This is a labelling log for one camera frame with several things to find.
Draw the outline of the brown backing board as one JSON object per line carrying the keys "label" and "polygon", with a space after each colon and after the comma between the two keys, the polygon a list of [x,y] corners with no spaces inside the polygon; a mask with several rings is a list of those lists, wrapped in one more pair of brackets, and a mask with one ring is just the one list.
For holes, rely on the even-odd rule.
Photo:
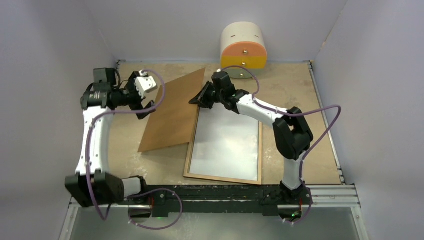
{"label": "brown backing board", "polygon": [[140,153],[189,143],[198,107],[189,104],[202,89],[205,68],[165,84],[165,98],[149,115],[138,151]]}

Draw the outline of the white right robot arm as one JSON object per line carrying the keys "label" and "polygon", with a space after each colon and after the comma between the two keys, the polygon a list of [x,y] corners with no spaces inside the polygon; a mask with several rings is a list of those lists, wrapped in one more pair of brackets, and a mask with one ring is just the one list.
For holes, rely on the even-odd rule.
{"label": "white right robot arm", "polygon": [[253,118],[271,127],[276,148],[284,159],[280,196],[288,204],[300,198],[306,189],[301,177],[301,158],[310,149],[314,136],[299,108],[283,109],[256,100],[252,93],[236,89],[225,71],[213,73],[211,80],[189,104],[204,109],[212,109],[214,104],[222,104],[228,111]]}

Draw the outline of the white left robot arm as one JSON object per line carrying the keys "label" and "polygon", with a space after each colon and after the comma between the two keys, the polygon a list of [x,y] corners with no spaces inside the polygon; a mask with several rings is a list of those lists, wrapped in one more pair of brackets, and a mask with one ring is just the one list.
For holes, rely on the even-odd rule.
{"label": "white left robot arm", "polygon": [[149,191],[141,176],[119,178],[109,168],[109,137],[118,107],[128,106],[139,120],[155,109],[154,101],[142,105],[146,94],[157,88],[145,70],[134,71],[121,87],[121,76],[114,68],[95,68],[91,83],[80,99],[84,133],[81,154],[74,175],[65,178],[65,188],[84,208],[118,204],[130,197],[138,205],[146,203]]}

